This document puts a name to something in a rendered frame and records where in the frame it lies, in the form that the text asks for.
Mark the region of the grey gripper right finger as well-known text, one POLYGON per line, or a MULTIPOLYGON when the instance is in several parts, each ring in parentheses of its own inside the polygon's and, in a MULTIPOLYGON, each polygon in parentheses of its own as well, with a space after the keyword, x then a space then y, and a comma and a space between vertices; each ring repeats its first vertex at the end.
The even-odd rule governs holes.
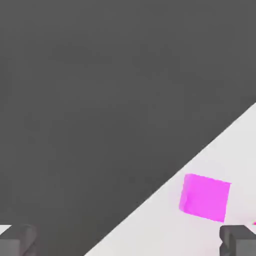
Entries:
POLYGON ((245 225, 222 225, 219 256, 256 256, 256 234, 245 225))

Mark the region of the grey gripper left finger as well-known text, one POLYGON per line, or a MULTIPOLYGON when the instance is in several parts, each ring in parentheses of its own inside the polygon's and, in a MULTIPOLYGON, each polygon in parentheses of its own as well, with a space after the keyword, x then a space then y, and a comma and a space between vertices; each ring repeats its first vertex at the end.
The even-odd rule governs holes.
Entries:
POLYGON ((37 229, 16 224, 0 235, 0 256, 37 256, 37 229))

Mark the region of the large magenta box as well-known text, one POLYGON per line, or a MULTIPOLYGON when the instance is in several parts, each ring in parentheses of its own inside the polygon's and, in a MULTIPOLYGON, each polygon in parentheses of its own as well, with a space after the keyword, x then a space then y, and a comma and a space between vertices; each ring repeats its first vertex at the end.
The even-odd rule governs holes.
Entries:
POLYGON ((193 173, 184 176, 179 209, 189 215, 223 223, 231 183, 193 173))

